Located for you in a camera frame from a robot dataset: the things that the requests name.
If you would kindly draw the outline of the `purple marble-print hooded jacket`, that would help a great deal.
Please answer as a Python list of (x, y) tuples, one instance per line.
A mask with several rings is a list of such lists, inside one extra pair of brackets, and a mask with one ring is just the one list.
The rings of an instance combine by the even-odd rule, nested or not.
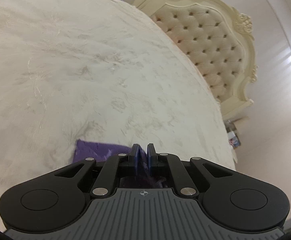
[[(99, 163), (107, 161), (109, 157), (120, 153), (130, 154), (131, 150), (132, 148), (124, 145), (77, 140), (72, 162), (76, 163), (86, 158), (94, 158)], [(133, 154), (135, 161), (132, 175), (126, 175), (121, 178), (119, 183), (120, 187), (139, 189), (168, 187), (166, 178), (162, 176), (150, 176), (148, 153), (141, 146), (138, 146), (136, 153)]]

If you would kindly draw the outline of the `items on right nightstand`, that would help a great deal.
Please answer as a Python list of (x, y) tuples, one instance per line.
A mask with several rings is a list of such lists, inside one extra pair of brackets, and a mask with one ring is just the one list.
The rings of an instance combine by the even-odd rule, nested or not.
[(230, 145), (234, 149), (240, 147), (241, 142), (239, 139), (239, 132), (238, 132), (238, 129), (236, 128), (234, 122), (227, 120), (227, 121), (225, 121), (224, 124), (225, 124), (225, 128), (226, 128), (226, 132), (228, 135), (228, 140), (229, 140)]

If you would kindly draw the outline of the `cream right nightstand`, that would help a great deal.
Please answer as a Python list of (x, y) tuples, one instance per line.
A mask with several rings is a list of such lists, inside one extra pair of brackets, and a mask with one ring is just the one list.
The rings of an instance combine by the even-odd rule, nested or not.
[(243, 116), (235, 120), (224, 121), (228, 142), (231, 147), (232, 157), (235, 164), (238, 163), (238, 156), (235, 150), (241, 146), (240, 136), (244, 133), (249, 120), (250, 118), (248, 116)]

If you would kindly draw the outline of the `cream white bedspread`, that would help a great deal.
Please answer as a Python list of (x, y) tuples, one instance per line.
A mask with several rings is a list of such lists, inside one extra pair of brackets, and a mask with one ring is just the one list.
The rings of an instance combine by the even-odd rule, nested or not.
[(77, 140), (235, 167), (206, 81), (144, 13), (118, 0), (0, 0), (0, 196), (68, 165)]

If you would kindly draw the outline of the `cream tufted headboard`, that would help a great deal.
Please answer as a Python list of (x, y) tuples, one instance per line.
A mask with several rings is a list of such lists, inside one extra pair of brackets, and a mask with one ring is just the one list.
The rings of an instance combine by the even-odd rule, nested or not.
[(134, 0), (199, 70), (223, 119), (253, 104), (246, 86), (257, 81), (250, 16), (222, 0)]

